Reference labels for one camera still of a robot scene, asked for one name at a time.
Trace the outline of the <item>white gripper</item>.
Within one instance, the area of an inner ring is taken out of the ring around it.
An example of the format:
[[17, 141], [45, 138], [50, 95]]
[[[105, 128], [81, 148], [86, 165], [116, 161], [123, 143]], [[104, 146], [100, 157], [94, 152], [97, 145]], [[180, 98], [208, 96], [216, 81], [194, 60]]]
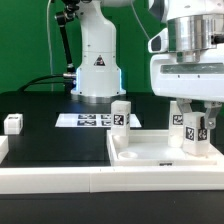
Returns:
[[181, 114], [192, 112], [192, 100], [206, 101], [204, 126], [208, 130], [216, 127], [216, 117], [224, 102], [223, 55], [204, 53], [198, 63], [177, 63], [174, 54], [158, 54], [151, 59], [150, 76], [153, 92], [178, 98]]

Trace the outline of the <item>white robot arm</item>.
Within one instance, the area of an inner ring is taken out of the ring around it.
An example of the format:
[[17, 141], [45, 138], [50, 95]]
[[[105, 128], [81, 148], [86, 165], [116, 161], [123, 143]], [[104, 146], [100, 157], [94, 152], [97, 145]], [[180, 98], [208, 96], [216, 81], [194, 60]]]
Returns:
[[[63, 1], [65, 18], [78, 18], [82, 31], [82, 63], [73, 93], [91, 100], [121, 94], [116, 28], [101, 9], [135, 0]], [[213, 129], [224, 104], [224, 0], [148, 0], [148, 7], [166, 25], [148, 42], [153, 92], [175, 98], [184, 114], [191, 111], [191, 101], [202, 101], [201, 125]]]

